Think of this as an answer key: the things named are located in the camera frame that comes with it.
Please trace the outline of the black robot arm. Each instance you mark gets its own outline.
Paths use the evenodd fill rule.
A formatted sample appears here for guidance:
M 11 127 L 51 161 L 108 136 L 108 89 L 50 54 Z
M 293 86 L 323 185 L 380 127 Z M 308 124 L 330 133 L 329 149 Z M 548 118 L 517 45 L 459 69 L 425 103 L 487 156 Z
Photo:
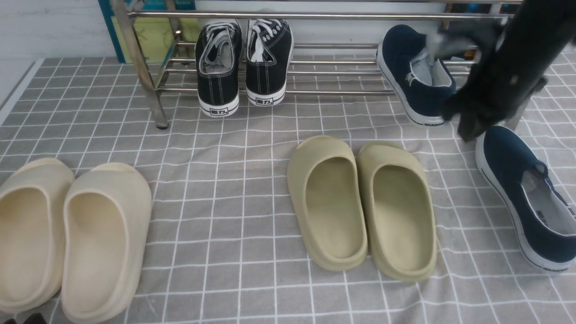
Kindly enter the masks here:
M 547 83 L 545 71 L 575 42 L 573 0 L 525 0 L 506 22 L 475 20 L 426 37 L 434 58 L 477 47 L 480 55 L 465 84 L 441 107 L 441 117 L 459 116 L 458 134 L 472 141 L 518 115 Z

